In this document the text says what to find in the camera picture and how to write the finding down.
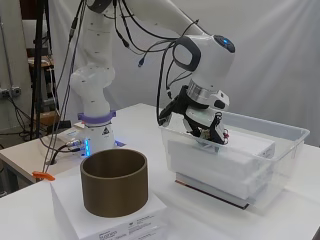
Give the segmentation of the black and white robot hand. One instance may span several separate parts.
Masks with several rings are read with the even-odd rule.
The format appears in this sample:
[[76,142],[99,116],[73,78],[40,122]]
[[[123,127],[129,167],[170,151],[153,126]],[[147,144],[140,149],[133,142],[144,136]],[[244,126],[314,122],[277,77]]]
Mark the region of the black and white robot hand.
[[167,127],[174,113],[183,116],[186,132],[217,144],[228,143],[229,132],[223,124],[223,111],[229,107],[229,97],[219,90],[212,95],[213,106],[196,103],[183,85],[179,94],[160,112],[158,125]]

